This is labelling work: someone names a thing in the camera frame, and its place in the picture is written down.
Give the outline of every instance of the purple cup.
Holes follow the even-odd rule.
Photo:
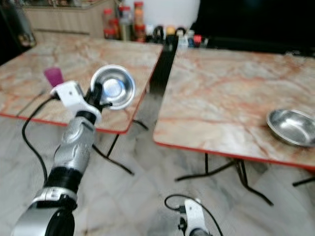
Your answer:
[[[50,67],[44,71],[44,74],[52,87],[63,83],[63,74],[59,67]]]

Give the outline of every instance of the black table leg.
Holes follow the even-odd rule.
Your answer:
[[[208,171],[208,167],[209,167],[209,164],[208,164],[208,154],[205,153],[205,172],[206,172],[206,174],[209,172],[209,171]]]
[[[114,149],[114,146],[115,146],[115,144],[116,144],[118,138],[119,138],[119,134],[116,134],[116,136],[115,136],[115,138],[114,138],[114,141],[112,142],[112,145],[110,146],[110,148],[109,148],[109,150],[108,150],[108,152],[107,152],[107,154],[106,154],[106,156],[107,156],[108,158],[109,158],[109,155],[112,153],[112,150]]]
[[[100,156],[102,156],[105,160],[107,160],[107,161],[113,163],[114,165],[116,165],[116,166],[122,168],[122,169],[123,169],[124,171],[126,171],[128,174],[130,174],[130,175],[133,176],[133,175],[134,175],[134,172],[132,172],[130,169],[128,169],[128,168],[127,168],[126,166],[124,166],[123,164],[121,164],[121,163],[119,163],[119,162],[117,162],[117,161],[114,161],[114,160],[112,160],[112,159],[109,158],[109,155],[111,154],[112,150],[114,149],[114,146],[115,146],[115,144],[116,144],[118,138],[119,138],[119,134],[117,134],[117,135],[115,136],[115,139],[114,139],[112,145],[110,146],[110,149],[108,150],[108,152],[107,152],[106,155],[105,155],[103,152],[101,152],[94,144],[92,145],[92,148],[93,148]]]
[[[215,175],[216,173],[219,173],[231,166],[234,166],[236,163],[235,160],[232,160],[230,162],[228,162],[227,164],[225,164],[224,166],[221,166],[217,169],[215,169],[214,171],[211,171],[211,172],[206,172],[205,174],[197,174],[197,175],[187,175],[187,176],[182,176],[182,177],[179,177],[179,178],[176,178],[175,181],[178,182],[178,181],[182,181],[184,179],[190,179],[190,178],[201,178],[201,177],[208,177],[208,176],[212,176],[212,175]]]
[[[205,154],[205,173],[204,174],[196,174],[196,175],[187,175],[187,176],[182,176],[179,178],[176,178],[175,181],[182,181],[184,179],[192,179],[192,178],[201,178],[201,177],[208,177],[215,175],[231,166],[235,166],[237,173],[239,175],[239,178],[241,180],[242,185],[250,192],[256,194],[257,196],[261,197],[266,203],[269,205],[273,206],[274,204],[262,193],[252,189],[251,187],[248,186],[248,179],[247,179],[247,174],[246,174],[246,169],[245,169],[245,164],[244,160],[239,160],[239,159],[233,159],[232,161],[226,163],[225,165],[209,172],[209,163],[208,163],[208,154]]]
[[[142,126],[145,130],[149,130],[149,128],[142,122],[142,121],[139,121],[139,120],[136,120],[136,119],[133,119],[132,120],[133,123],[136,123],[136,124],[139,124],[140,126]]]
[[[309,183],[309,182],[312,182],[312,181],[315,181],[315,176],[307,178],[307,179],[304,179],[304,180],[301,180],[301,181],[294,182],[292,185],[294,187],[296,187],[296,186],[299,186],[301,184],[306,184],[306,183]]]
[[[262,193],[252,189],[251,187],[248,186],[248,181],[247,181],[247,175],[246,175],[246,169],[245,169],[245,164],[243,160],[238,160],[236,163],[236,170],[238,173],[238,176],[241,180],[242,185],[250,192],[256,194],[257,196],[261,197],[266,203],[269,205],[273,206],[274,204]]]

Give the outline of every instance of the stainless steel bowl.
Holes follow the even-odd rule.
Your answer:
[[[113,103],[108,107],[111,110],[121,110],[132,102],[136,87],[135,82],[129,72],[119,65],[106,65],[98,69],[92,76],[91,90],[94,85],[103,85],[101,104]]]
[[[315,147],[315,119],[296,110],[274,110],[267,115],[273,133],[283,141]]]

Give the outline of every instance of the wire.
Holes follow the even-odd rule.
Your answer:
[[[110,159],[108,156],[106,156],[103,152],[101,152],[101,150],[99,150],[97,148],[97,146],[95,146],[95,144],[92,145],[92,148],[100,155],[102,156],[104,159],[108,160],[109,162],[113,163],[116,166],[119,166],[120,168],[124,169],[126,172],[128,172],[130,175],[134,176],[134,172],[132,172],[130,169],[128,169],[126,166],[124,166],[123,164],[114,161],[112,159]]]
[[[41,155],[38,153],[38,151],[33,147],[33,145],[28,141],[26,134],[25,134],[25,130],[26,127],[28,125],[28,123],[30,122],[30,120],[50,101],[56,99],[55,96],[52,96],[50,98],[48,98],[47,100],[45,100],[44,102],[42,102],[34,111],[33,113],[27,118],[27,120],[25,121],[23,128],[22,128],[22,137],[24,142],[26,143],[26,145],[34,152],[34,154],[36,155],[36,157],[38,158],[41,168],[43,170],[43,174],[44,174],[44,184],[47,182],[47,169],[45,166],[45,162],[43,161],[43,158],[41,157]]]
[[[167,200],[169,200],[170,198],[174,198],[174,197],[181,197],[181,198],[186,198],[186,199],[191,199],[193,200],[195,203],[197,203],[198,205],[200,205],[208,214],[209,216],[212,218],[213,222],[215,223],[217,229],[218,229],[218,232],[220,234],[220,236],[223,236],[223,233],[221,231],[221,228],[220,226],[218,225],[216,219],[214,218],[214,216],[211,214],[211,212],[201,203],[199,203],[196,199],[190,197],[190,196],[187,196],[187,195],[184,195],[184,194],[171,194],[169,195],[168,197],[165,198],[164,200],[164,205],[170,209],[170,210],[173,210],[173,211],[180,211],[179,207],[178,208],[175,208],[175,207],[171,207],[170,205],[167,204]]]

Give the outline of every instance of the marble floor tile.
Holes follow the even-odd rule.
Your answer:
[[[5,137],[3,138],[5,144],[3,158],[5,160],[10,159],[11,161],[19,162],[29,160],[40,167],[35,154],[23,141],[22,126],[24,121],[17,119],[8,120],[10,120],[11,123],[7,123],[5,125],[11,127],[10,131],[7,132],[7,137],[10,140],[10,143],[7,143]],[[48,172],[52,167],[54,153],[61,141],[63,131],[64,127],[34,122],[30,122],[27,126],[26,136],[30,143],[41,154],[44,162],[46,163]]]
[[[174,165],[171,160],[166,160],[160,166],[148,172],[148,178],[162,196],[161,202],[173,193],[197,197],[202,199],[202,202],[211,209],[216,219],[221,222],[231,210],[237,198],[241,197],[239,194],[232,194],[236,189],[233,184],[224,183],[221,180],[220,176],[224,173],[214,177],[175,182],[174,179],[181,176],[183,172],[184,170]],[[182,203],[183,199],[173,202],[176,205]]]
[[[292,186],[293,182],[309,178],[311,174],[303,169],[281,165],[271,165],[270,171],[277,181],[315,218],[315,184],[311,182],[298,187]]]
[[[159,204],[156,205],[156,211],[148,214],[148,217],[136,227],[142,235],[146,236],[182,236],[182,232],[177,228],[179,222],[179,214]]]
[[[135,119],[143,120],[147,125],[155,125],[158,118],[163,96],[159,94],[146,94]]]
[[[12,165],[11,161],[7,161],[4,158],[1,158],[1,164],[0,164],[0,182],[1,179],[8,174],[12,169],[14,168],[14,165]]]
[[[5,223],[0,223],[0,235],[10,235],[12,227],[6,225]]]
[[[256,195],[247,193],[225,219],[235,235],[312,235],[313,232],[300,232],[311,215],[275,179],[272,171],[264,173],[253,187],[275,205],[270,207]]]
[[[15,140],[18,131],[21,131],[22,123],[16,119],[0,117],[0,127],[0,155],[5,156],[7,147]]]
[[[13,227],[43,184],[40,169],[33,163],[17,164],[0,181],[0,222]]]
[[[133,147],[130,143],[131,142],[128,142],[125,136],[121,135],[117,140],[110,158],[125,165],[135,173],[134,176],[131,176],[123,169],[104,160],[96,153],[91,155],[89,168],[94,170],[94,174],[102,180],[104,187],[115,198],[123,196],[128,188],[135,184],[144,173],[144,170],[133,158]]]
[[[155,213],[159,204],[158,191],[143,175],[121,197],[115,198],[130,222],[141,223]]]
[[[139,231],[128,223],[101,228],[97,231],[75,232],[75,236],[142,236]]]
[[[153,135],[152,126],[149,129],[147,133],[141,133],[131,141],[134,142],[133,156],[145,171],[149,171],[167,158],[163,148],[152,142],[152,139],[148,139],[150,135]]]
[[[269,165],[263,162],[244,161],[249,186],[253,186],[268,170]]]
[[[305,225],[300,229],[300,233],[305,235],[314,235],[315,232],[315,216],[306,220]]]
[[[76,232],[88,235],[105,235],[109,231],[126,222],[123,212],[108,194],[100,195],[88,205],[82,206],[80,212],[74,212],[76,218]]]

